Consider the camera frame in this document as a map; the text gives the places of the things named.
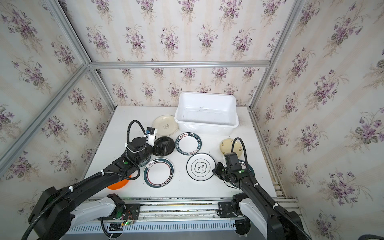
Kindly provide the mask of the black plate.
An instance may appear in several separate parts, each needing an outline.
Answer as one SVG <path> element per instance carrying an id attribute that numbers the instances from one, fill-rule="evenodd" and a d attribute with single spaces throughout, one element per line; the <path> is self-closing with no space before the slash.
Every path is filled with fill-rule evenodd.
<path id="1" fill-rule="evenodd" d="M 170 137 L 160 137 L 154 142 L 153 155 L 166 157 L 175 149 L 175 141 Z"/>

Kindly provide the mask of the white plate flower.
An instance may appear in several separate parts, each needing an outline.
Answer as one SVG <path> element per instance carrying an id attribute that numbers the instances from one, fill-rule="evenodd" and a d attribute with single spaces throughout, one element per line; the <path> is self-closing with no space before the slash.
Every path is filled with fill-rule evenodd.
<path id="1" fill-rule="evenodd" d="M 186 165 L 187 173 L 190 178 L 198 182 L 209 180 L 213 175 L 213 169 L 216 167 L 214 158 L 205 153 L 197 153 L 191 156 Z"/>

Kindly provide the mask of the yellow cream plate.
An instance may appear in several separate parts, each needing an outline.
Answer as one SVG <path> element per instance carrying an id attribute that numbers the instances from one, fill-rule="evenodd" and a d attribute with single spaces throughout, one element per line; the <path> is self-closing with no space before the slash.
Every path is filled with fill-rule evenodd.
<path id="1" fill-rule="evenodd" d="M 234 139 L 224 139 L 220 143 L 220 152 L 225 155 L 228 153 L 236 153 L 238 157 L 240 157 L 243 153 L 243 146 L 239 141 L 235 142 L 234 150 L 232 151 L 232 145 L 233 145 Z"/>

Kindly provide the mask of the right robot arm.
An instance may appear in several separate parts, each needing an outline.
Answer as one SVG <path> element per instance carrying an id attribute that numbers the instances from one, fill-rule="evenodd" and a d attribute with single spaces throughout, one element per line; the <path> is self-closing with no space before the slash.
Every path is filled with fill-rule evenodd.
<path id="1" fill-rule="evenodd" d="M 231 152 L 224 154 L 226 165 L 218 163 L 213 174 L 230 188 L 241 190 L 231 201 L 235 216 L 244 217 L 257 227 L 266 240 L 310 240 L 299 215 L 278 204 L 249 171 L 244 141 L 234 139 Z"/>

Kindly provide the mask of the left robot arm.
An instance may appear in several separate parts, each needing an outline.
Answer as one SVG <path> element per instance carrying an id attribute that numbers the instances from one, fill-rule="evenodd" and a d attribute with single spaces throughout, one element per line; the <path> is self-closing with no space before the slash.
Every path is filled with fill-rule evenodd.
<path id="1" fill-rule="evenodd" d="M 123 180 L 135 181 L 152 156 L 165 157 L 175 149 L 170 137 L 157 138 L 157 129 L 133 120 L 126 133 L 126 145 L 120 157 L 106 168 L 75 184 L 42 192 L 29 218 L 22 239 L 35 232 L 40 240 L 58 240 L 71 228 L 96 218 L 120 219 L 126 212 L 125 202 L 117 194 L 109 194 L 100 203 L 85 201 Z"/>

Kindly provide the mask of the cream plate near bin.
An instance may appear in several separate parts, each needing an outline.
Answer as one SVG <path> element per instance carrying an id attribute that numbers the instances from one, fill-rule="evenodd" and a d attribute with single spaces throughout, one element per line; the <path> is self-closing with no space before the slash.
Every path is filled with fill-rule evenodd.
<path id="1" fill-rule="evenodd" d="M 156 118 L 152 127 L 157 129 L 157 135 L 160 137 L 169 137 L 176 133 L 179 129 L 179 125 L 175 121 L 175 117 L 172 115 L 162 115 Z"/>

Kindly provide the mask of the white plastic bin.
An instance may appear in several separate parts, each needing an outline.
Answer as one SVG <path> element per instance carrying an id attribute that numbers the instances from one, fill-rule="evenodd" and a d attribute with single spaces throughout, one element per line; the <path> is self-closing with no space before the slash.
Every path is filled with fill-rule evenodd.
<path id="1" fill-rule="evenodd" d="M 175 122 L 184 132 L 228 136 L 239 126 L 236 98 L 225 94 L 182 92 Z"/>

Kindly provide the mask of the teal patterned plate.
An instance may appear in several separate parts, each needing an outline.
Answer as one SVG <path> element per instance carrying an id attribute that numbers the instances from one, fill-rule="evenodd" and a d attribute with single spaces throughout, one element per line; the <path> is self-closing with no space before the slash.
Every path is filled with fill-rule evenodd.
<path id="1" fill-rule="evenodd" d="M 141 161 L 140 161 L 140 163 L 138 164 L 138 166 L 141 168 L 141 167 L 145 167 L 148 163 L 149 163 L 149 161 L 151 160 L 151 158 L 152 158 L 152 156 L 151 155 L 149 155 L 146 159 L 142 159 Z"/>

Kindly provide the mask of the white plate green red rim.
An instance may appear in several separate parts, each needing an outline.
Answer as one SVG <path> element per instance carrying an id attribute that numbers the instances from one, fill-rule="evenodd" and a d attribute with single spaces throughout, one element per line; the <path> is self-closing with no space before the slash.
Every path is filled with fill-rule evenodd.
<path id="1" fill-rule="evenodd" d="M 162 188 L 174 177 L 174 165 L 166 158 L 151 160 L 145 167 L 144 180 L 151 188 Z"/>

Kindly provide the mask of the white plate green lettered rim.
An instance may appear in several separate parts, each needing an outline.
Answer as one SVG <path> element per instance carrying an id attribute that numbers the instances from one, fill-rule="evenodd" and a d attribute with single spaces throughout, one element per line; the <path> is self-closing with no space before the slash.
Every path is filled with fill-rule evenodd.
<path id="1" fill-rule="evenodd" d="M 202 148 L 201 138 L 194 133 L 183 133 L 176 138 L 176 150 L 184 156 L 192 156 Z"/>

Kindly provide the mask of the orange plate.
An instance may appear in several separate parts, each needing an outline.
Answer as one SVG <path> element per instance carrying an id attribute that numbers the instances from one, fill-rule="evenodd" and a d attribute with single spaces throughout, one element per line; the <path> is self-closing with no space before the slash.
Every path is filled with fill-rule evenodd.
<path id="1" fill-rule="evenodd" d="M 119 181 L 118 183 L 112 184 L 112 185 L 108 186 L 107 188 L 109 190 L 119 190 L 119 189 L 122 189 L 123 187 L 125 187 L 128 183 L 129 183 L 129 180 L 123 179 L 122 181 Z"/>

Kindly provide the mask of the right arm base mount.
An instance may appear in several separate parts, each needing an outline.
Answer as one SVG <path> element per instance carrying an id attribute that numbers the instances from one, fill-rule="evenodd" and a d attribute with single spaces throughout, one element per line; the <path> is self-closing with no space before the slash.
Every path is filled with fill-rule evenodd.
<path id="1" fill-rule="evenodd" d="M 251 222 L 262 224 L 264 220 L 261 212 L 253 203 L 253 201 L 244 193 L 234 195 L 230 202 L 218 203 L 217 216 L 220 218 L 243 218 L 235 221 L 235 232 L 240 236 L 247 235 L 251 230 Z"/>

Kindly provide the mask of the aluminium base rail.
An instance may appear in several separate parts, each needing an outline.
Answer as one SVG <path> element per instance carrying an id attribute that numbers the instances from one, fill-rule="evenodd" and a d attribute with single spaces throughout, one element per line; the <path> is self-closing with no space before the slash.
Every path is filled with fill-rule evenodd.
<path id="1" fill-rule="evenodd" d="M 216 200 L 133 200 L 126 204 L 140 204 L 140 213 L 133 225 L 124 227 L 122 236 L 138 233 L 182 233 L 235 231 L 235 221 L 242 218 L 220 218 L 217 216 Z M 101 234 L 100 220 L 92 220 L 73 227 L 68 234 Z"/>

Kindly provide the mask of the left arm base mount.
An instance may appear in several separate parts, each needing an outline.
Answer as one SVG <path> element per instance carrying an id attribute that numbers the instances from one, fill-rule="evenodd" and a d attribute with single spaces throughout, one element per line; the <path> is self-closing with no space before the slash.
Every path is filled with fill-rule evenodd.
<path id="1" fill-rule="evenodd" d="M 138 219 L 141 205 L 126 204 L 117 194 L 109 194 L 105 200 L 112 202 L 112 209 L 98 220 L 108 239 L 116 240 L 123 234 L 124 227 L 133 225 Z"/>

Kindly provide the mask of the aluminium frame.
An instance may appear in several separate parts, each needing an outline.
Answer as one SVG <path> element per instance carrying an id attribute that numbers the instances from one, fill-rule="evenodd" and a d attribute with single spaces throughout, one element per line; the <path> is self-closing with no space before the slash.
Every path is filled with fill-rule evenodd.
<path id="1" fill-rule="evenodd" d="M 83 44 L 81 43 L 76 31 L 70 23 L 67 15 L 60 6 L 59 1 L 47 1 L 47 7 L 53 14 L 60 29 L 64 32 L 65 37 L 68 39 L 70 45 L 75 49 L 76 54 L 80 56 L 82 65 L 71 75 L 67 82 L 60 88 L 54 97 L 47 103 L 42 111 L 27 125 L 24 132 L 17 138 L 7 151 L 1 156 L 1 174 L 3 175 L 14 162 L 17 155 L 29 144 L 32 138 L 37 134 L 39 128 L 46 122 L 46 120 L 54 113 L 59 105 L 64 101 L 66 95 L 75 85 L 81 80 L 85 74 L 89 74 L 91 79 L 96 85 L 96 89 L 101 93 L 107 102 L 107 106 L 111 110 L 116 109 L 116 104 L 112 100 L 111 95 L 108 93 L 104 81 L 97 74 L 98 69 L 119 69 L 119 68 L 132 68 L 132 69 L 150 69 L 150 68 L 213 68 L 213 67 L 262 67 L 267 71 L 272 69 L 272 66 L 277 63 L 279 54 L 282 53 L 283 47 L 286 44 L 293 27 L 301 14 L 301 10 L 305 1 L 294 1 L 290 9 L 287 20 L 278 39 L 272 56 L 267 61 L 157 61 L 157 62 L 93 62 Z"/>

